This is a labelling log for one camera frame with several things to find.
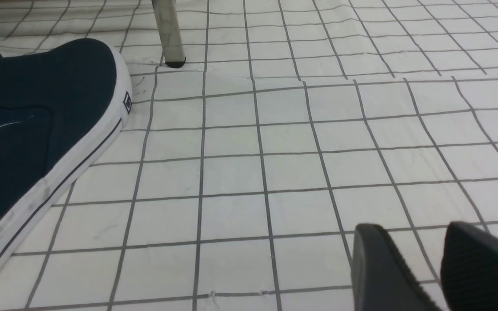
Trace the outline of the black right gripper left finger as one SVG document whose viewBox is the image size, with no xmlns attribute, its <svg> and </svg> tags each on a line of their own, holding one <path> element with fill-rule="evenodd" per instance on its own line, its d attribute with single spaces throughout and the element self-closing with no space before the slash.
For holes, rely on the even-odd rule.
<svg viewBox="0 0 498 311">
<path fill-rule="evenodd" d="M 380 225 L 354 229 L 351 282 L 356 311 L 440 310 Z"/>
</svg>

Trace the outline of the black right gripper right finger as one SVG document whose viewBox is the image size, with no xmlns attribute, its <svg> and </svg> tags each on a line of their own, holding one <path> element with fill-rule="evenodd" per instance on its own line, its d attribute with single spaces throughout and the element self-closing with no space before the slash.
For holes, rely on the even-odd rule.
<svg viewBox="0 0 498 311">
<path fill-rule="evenodd" d="M 466 222 L 451 222 L 441 289 L 451 311 L 498 311 L 498 238 Z"/>
</svg>

